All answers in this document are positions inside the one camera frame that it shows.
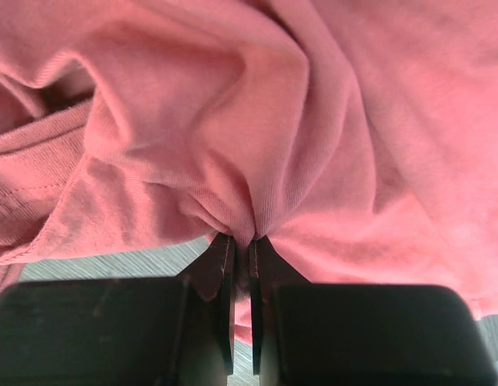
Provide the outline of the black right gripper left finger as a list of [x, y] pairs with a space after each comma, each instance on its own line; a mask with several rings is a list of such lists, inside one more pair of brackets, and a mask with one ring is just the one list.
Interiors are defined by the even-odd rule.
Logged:
[[0, 385], [224, 385], [236, 244], [173, 277], [32, 281], [0, 294]]

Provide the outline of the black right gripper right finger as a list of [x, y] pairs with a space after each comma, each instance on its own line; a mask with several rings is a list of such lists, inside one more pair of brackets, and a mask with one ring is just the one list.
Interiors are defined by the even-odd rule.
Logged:
[[308, 281], [270, 240], [249, 246], [262, 385], [496, 385], [461, 297], [439, 285]]

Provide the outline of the pink t-shirt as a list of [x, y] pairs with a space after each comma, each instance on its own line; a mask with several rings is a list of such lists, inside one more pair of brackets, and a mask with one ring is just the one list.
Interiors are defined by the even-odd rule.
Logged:
[[0, 292], [214, 232], [498, 314], [498, 1], [0, 1]]

